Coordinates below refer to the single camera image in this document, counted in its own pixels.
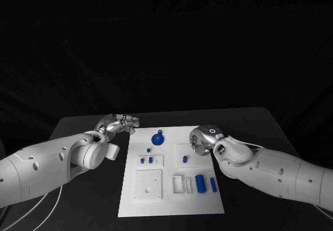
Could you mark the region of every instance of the table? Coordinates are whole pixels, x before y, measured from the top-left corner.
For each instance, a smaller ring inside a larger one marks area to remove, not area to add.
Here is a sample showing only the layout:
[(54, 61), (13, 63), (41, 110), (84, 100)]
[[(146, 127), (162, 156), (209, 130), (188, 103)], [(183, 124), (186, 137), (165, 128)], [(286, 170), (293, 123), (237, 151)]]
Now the table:
[[(270, 111), (263, 107), (132, 114), (140, 118), (140, 127), (172, 127), (212, 124), (224, 134), (269, 149), (297, 152)], [(67, 117), (60, 121), (51, 140), (91, 130), (104, 115)], [(119, 133), (113, 139), (121, 149), (116, 161), (104, 160), (64, 185), (57, 209), (39, 231), (109, 230), (332, 230), (333, 222), (313, 205), (276, 198), (228, 178), (215, 160), (217, 181), (225, 214), (119, 218), (123, 177), (130, 134)], [(10, 231), (32, 231), (47, 218), (60, 189)], [(31, 210), (41, 198), (12, 206), (3, 227)]]

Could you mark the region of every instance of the black background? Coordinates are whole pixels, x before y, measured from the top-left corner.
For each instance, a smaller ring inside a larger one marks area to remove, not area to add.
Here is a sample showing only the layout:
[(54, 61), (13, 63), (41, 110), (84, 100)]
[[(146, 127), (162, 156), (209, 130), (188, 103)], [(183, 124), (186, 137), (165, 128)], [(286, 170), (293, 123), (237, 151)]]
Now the black background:
[(325, 1), (0, 4), (0, 139), (62, 117), (266, 107), (302, 158), (333, 167), (333, 5)]

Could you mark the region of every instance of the white cable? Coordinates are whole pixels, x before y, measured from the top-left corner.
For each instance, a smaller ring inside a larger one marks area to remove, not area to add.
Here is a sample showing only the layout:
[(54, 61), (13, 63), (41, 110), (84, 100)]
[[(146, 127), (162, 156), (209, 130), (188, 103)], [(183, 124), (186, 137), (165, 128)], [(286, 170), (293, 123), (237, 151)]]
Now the white cable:
[[(241, 142), (241, 143), (245, 143), (245, 142), (237, 140), (235, 138), (232, 138), (231, 136), (230, 136), (230, 138), (234, 139), (235, 141)], [(260, 148), (264, 148), (263, 146), (260, 146), (260, 145), (257, 145), (257, 144), (253, 144), (253, 143), (245, 143), (245, 144), (253, 145), (253, 146), (257, 146), (257, 147), (260, 147)]]
[(61, 198), (61, 192), (60, 192), (60, 197), (58, 197), (58, 200), (57, 200), (57, 203), (55, 203), (55, 207), (54, 207), (54, 209), (52, 209), (52, 211), (51, 211), (51, 213), (49, 213), (47, 219), (44, 220), (44, 222), (48, 220), (48, 218), (49, 218), (49, 216), (51, 216), (51, 214), (52, 214), (52, 212), (54, 212), (54, 210), (55, 210), (55, 208), (57, 208), (60, 198)]
[(315, 207), (319, 209), (319, 211), (333, 220), (333, 217), (315, 205)]
[(38, 207), (38, 205), (41, 204), (44, 198), (41, 199), (41, 201), (38, 202), (38, 204), (35, 205), (35, 207), (31, 209), (31, 211), (22, 216), (22, 218), (2, 231), (6, 231), (9, 228), (12, 228), (12, 226), (15, 226), (18, 224), (18, 222), (29, 215), (29, 213), (35, 210), (35, 208)]

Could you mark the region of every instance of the blue object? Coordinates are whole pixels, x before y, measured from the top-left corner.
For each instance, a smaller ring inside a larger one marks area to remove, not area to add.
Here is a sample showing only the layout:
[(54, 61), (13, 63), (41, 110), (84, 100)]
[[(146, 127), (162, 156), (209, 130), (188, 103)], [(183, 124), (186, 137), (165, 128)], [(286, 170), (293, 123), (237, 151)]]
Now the blue object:
[(217, 185), (215, 185), (215, 181), (214, 181), (214, 178), (211, 178), (211, 184), (212, 184), (212, 189), (214, 189), (214, 192), (217, 192)]
[(155, 145), (162, 145), (165, 142), (165, 137), (162, 135), (162, 130), (159, 130), (159, 133), (153, 135), (152, 142)]
[(198, 188), (198, 193), (207, 192), (204, 175), (196, 175), (196, 188)]

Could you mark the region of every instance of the robotic hand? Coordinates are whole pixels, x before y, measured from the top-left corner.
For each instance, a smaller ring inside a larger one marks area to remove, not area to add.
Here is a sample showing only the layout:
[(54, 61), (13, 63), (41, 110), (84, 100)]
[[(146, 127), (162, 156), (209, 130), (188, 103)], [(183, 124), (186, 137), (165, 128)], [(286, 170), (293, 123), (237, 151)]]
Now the robotic hand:
[(93, 131), (35, 144), (0, 160), (0, 208), (31, 200), (96, 169), (104, 157), (116, 160), (119, 132), (136, 132), (139, 118), (107, 115)]
[(240, 179), (276, 197), (307, 202), (333, 211), (332, 169), (227, 137), (212, 125), (194, 129), (189, 142), (198, 155), (208, 155), (212, 150), (221, 171), (230, 178)]

